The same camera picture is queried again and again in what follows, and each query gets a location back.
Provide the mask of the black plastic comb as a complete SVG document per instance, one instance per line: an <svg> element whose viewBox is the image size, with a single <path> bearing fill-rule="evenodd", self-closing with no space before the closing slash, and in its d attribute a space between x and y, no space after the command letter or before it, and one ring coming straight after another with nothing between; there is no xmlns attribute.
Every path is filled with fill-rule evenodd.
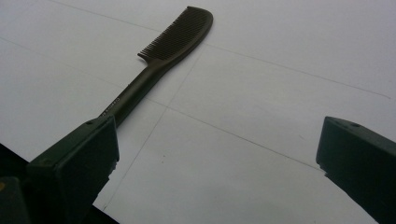
<svg viewBox="0 0 396 224"><path fill-rule="evenodd" d="M205 39L213 21L214 17L208 10L186 7L158 37L138 53L147 67L100 116L113 116L119 127L163 75L184 60Z"/></svg>

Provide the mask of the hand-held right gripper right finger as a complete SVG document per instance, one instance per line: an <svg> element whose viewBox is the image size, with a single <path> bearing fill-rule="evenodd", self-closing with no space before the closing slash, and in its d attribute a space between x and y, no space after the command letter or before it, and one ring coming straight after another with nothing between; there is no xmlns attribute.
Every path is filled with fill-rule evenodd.
<svg viewBox="0 0 396 224"><path fill-rule="evenodd" d="M362 125L327 117L316 163L379 224L396 224L396 143Z"/></svg>

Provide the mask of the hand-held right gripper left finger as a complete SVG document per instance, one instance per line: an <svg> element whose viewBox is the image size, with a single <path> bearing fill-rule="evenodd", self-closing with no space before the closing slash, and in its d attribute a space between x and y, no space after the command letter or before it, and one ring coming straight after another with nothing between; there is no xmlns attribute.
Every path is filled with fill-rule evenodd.
<svg viewBox="0 0 396 224"><path fill-rule="evenodd" d="M89 120L26 166L53 224L80 224L120 159L115 119Z"/></svg>

